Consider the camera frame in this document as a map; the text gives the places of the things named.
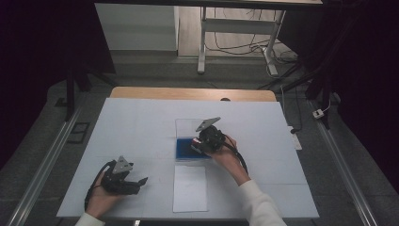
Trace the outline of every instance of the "white paper sheet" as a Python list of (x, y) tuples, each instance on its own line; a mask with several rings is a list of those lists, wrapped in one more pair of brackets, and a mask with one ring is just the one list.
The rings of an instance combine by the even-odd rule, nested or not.
[(173, 212), (208, 211), (205, 167), (175, 167)]

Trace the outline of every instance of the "dark curtain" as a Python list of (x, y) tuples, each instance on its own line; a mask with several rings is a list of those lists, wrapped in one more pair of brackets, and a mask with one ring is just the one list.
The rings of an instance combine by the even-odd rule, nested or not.
[(337, 56), (339, 113), (399, 192), (399, 4), (369, 1)]
[(29, 131), (47, 90), (71, 67), (114, 73), (94, 4), (89, 1), (0, 2), (0, 166)]

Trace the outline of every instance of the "white sleeve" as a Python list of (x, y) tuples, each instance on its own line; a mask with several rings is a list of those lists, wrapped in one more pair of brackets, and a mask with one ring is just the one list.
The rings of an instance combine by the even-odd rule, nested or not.
[(255, 181), (247, 181), (238, 189), (250, 226), (286, 226), (272, 198), (264, 194)]
[(91, 215), (84, 213), (82, 217), (79, 218), (79, 221), (75, 224), (75, 226), (104, 226), (105, 222), (100, 221), (99, 219), (92, 217)]

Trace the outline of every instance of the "black strap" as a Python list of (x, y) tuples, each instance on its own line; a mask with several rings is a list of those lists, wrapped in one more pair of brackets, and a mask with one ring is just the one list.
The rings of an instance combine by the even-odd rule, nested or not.
[(218, 143), (228, 147), (238, 157), (238, 160), (240, 160), (240, 162), (241, 162), (241, 166), (243, 166), (244, 170), (246, 170), (246, 173), (248, 173), (246, 161), (244, 160), (243, 156), (238, 152), (236, 147), (233, 147), (232, 145), (226, 143), (225, 141), (221, 141), (221, 140), (213, 138), (213, 137), (209, 137), (209, 138), (212, 139), (215, 142), (218, 142)]
[(115, 165), (116, 163), (117, 163), (117, 162), (116, 162), (115, 160), (112, 160), (111, 162), (107, 162), (107, 163), (100, 169), (99, 173), (97, 173), (97, 176), (96, 176), (96, 178), (94, 179), (93, 184), (91, 184), (90, 188), (88, 189), (88, 194), (87, 194), (86, 197), (85, 197), (85, 211), (86, 211), (86, 209), (88, 209), (88, 202), (90, 201), (90, 197), (91, 197), (91, 194), (93, 193), (93, 189), (94, 189), (95, 187), (97, 187), (97, 186), (95, 186), (95, 185), (96, 185), (96, 182), (97, 182), (97, 180), (99, 179), (101, 173), (105, 170), (105, 168), (111, 167), (112, 164)]

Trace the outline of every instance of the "white tabletop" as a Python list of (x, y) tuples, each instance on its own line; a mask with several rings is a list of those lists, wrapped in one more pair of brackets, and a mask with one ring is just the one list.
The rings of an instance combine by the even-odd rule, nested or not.
[[(126, 181), (149, 177), (138, 195), (126, 197), (107, 216), (128, 219), (244, 218), (237, 185), (213, 160), (176, 162), (178, 119), (221, 117), (215, 126), (237, 140), (250, 177), (276, 202), (284, 218), (318, 218), (309, 186), (297, 157), (279, 103), (215, 102), (111, 98), (57, 213), (78, 218), (98, 170), (123, 155), (134, 162)], [(173, 213), (176, 165), (206, 170), (208, 211)]]

